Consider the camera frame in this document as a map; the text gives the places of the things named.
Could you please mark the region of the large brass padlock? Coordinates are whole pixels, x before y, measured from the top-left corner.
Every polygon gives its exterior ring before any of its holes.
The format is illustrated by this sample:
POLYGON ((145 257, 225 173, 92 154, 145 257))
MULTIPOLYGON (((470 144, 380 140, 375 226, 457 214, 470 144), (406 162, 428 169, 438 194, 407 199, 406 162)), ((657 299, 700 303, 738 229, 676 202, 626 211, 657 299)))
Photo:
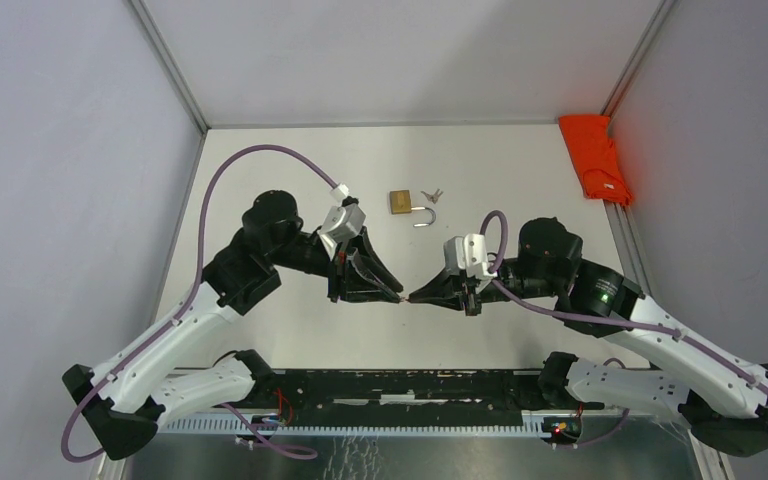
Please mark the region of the large brass padlock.
POLYGON ((413 204, 409 190, 393 190, 388 193, 388 210, 391 215, 408 215, 424 212, 428 218, 413 224, 414 228, 427 228, 437 220, 437 213, 430 207, 413 204))

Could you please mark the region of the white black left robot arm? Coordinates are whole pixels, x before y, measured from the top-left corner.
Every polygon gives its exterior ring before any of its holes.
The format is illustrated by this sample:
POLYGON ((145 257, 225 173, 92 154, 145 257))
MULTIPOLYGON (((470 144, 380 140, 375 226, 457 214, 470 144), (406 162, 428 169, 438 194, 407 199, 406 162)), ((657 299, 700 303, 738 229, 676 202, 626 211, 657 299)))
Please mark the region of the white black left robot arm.
POLYGON ((103 453, 124 459, 180 418, 240 401, 262 407, 272 399, 272 369, 253 350, 184 376, 174 370, 194 348, 277 290, 281 269, 324 278, 332 302, 399 303, 402 285, 375 253, 364 220, 357 200, 347 198, 308 233, 290 193, 260 194, 231 242, 164 319, 108 361, 76 364, 63 374, 78 416, 103 453))

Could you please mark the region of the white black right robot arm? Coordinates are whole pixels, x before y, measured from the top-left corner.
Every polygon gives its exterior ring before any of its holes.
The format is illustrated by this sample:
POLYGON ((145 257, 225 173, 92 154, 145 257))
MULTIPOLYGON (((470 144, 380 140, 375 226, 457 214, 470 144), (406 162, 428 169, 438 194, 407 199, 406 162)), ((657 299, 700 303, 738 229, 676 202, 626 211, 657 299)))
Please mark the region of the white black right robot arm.
POLYGON ((554 298, 550 317, 645 358, 648 367, 612 369, 554 352, 537 380, 545 405, 638 410, 731 456, 767 450, 768 363, 744 360, 698 335, 582 251, 582 239, 554 218, 526 222, 514 257, 490 254, 483 233, 457 236, 445 243, 443 270, 408 299, 476 316, 490 303, 534 310, 537 299, 554 298))

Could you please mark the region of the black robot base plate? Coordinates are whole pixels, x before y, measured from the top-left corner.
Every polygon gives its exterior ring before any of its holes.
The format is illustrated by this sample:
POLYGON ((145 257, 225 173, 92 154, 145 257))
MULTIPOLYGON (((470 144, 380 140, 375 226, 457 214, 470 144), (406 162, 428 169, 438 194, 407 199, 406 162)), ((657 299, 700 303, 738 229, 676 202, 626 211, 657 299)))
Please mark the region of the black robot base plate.
POLYGON ((274 412, 292 427, 519 426, 526 412, 602 410, 541 390, 535 369, 278 370, 239 412, 274 412))

